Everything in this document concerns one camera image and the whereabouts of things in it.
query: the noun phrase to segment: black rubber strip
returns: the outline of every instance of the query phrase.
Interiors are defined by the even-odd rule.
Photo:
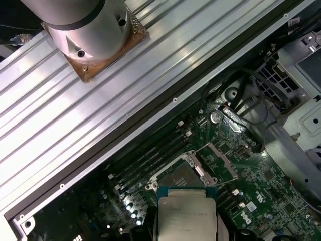
[[[84,17],[83,19],[76,21],[72,24],[65,24],[65,25],[56,25],[56,24],[49,24],[46,23],[47,26],[49,26],[50,28],[53,29],[57,29],[57,30],[74,30],[74,29],[79,29],[87,24],[89,24],[91,21],[93,21],[98,14],[100,13],[100,11],[102,10],[102,8],[105,6],[105,2],[106,0],[99,0],[99,2],[97,3],[96,7],[93,9],[93,11],[91,11],[86,17]]]

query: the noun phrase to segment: green circuit board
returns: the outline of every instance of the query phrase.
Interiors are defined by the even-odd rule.
[[[92,235],[120,236],[144,219],[149,206],[157,206],[155,191],[147,189],[153,176],[159,186],[205,186],[186,159],[193,153],[217,181],[217,213],[234,227],[252,230],[257,236],[272,231],[297,240],[321,240],[320,217],[269,154],[261,151],[260,140],[248,130],[235,132],[227,119],[213,123],[211,114],[217,109],[213,102],[193,121],[186,121],[195,108],[193,105],[147,140],[116,153],[66,192],[60,202],[50,203],[35,216],[36,222],[44,224],[35,231],[48,232],[47,216],[51,217],[48,222],[56,220],[56,229],[66,226],[60,218],[67,222],[69,217],[71,236],[79,232],[89,240]],[[52,240],[70,240],[65,232],[53,230],[47,235],[55,237]]]
[[[236,226],[253,230],[258,235],[272,229],[299,240],[321,240],[321,227],[311,224],[316,224],[316,214],[291,186],[289,178],[265,151],[239,155],[244,138],[223,122],[212,124],[209,115],[213,110],[214,106],[209,104],[205,113],[192,123],[195,133],[192,143],[196,149],[207,142],[215,143],[237,172],[238,179],[233,181],[233,186],[239,189],[246,207],[229,213]],[[201,127],[198,122],[202,118],[208,122]],[[223,161],[209,148],[200,150],[200,156],[219,182],[231,180]]]
[[[147,142],[138,146],[118,162],[118,165],[123,167],[128,166],[126,162],[132,163],[132,166],[129,165],[126,171],[123,171],[128,178],[123,178],[121,181],[127,186],[125,190],[128,190],[133,197],[132,200],[140,200],[141,207],[145,203],[145,207],[155,205],[155,193],[144,189],[149,178],[180,154],[190,150],[198,150],[197,156],[204,169],[212,177],[217,178],[219,193],[220,190],[223,192],[226,186],[233,187],[238,192],[233,197],[237,198],[237,202],[233,203],[233,208],[231,205],[227,205],[225,210],[238,228],[250,229],[258,236],[271,229],[277,234],[290,235],[298,240],[321,240],[319,218],[307,207],[297,191],[291,186],[290,179],[286,177],[267,152],[258,151],[259,142],[252,134],[248,132],[236,133],[227,122],[219,124],[211,122],[210,115],[216,109],[214,103],[209,103],[203,113],[198,115],[188,127],[185,127],[187,131],[192,133],[190,136],[184,137],[181,142],[171,143],[169,135],[178,132],[177,123],[185,119],[193,111],[193,108],[195,107],[191,107],[182,116],[172,120]],[[161,143],[165,137],[167,138],[166,143]],[[237,173],[236,180],[226,168],[225,162],[211,150],[209,143],[212,143],[228,158],[233,170]],[[151,150],[157,146],[158,148],[165,146],[164,151],[167,155],[155,160],[153,159],[155,151]],[[138,166],[133,160],[138,160],[142,154],[145,161]],[[148,165],[148,163],[158,163],[158,160],[162,160],[161,165],[154,167],[153,164]],[[162,173],[162,177],[174,173],[178,167],[185,168],[181,166],[184,163],[185,160],[176,162],[175,165],[170,166]],[[220,196],[218,196],[218,207],[224,201],[220,200]]]

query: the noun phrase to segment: chip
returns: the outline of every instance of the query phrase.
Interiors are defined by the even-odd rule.
[[[265,173],[264,173],[264,176],[267,180],[270,180],[274,175],[273,175],[273,172],[271,172],[271,170],[267,170]]]
[[[290,203],[288,204],[287,206],[285,206],[285,210],[288,212],[288,213],[292,213],[295,211],[295,207]]]

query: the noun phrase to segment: electronic component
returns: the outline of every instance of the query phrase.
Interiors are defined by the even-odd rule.
[[[204,190],[169,189],[158,201],[158,240],[216,240],[216,205]]]
[[[223,121],[223,114],[220,111],[215,111],[211,114],[211,122],[213,122],[214,124],[219,124]]]
[[[271,229],[267,230],[261,235],[261,239],[263,239],[264,241],[273,241],[274,237],[276,237],[276,234]]]

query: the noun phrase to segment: screw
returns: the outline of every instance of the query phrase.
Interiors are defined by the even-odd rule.
[[[79,58],[82,58],[82,57],[85,56],[85,51],[79,50],[78,53],[77,53],[77,55],[78,55]]]

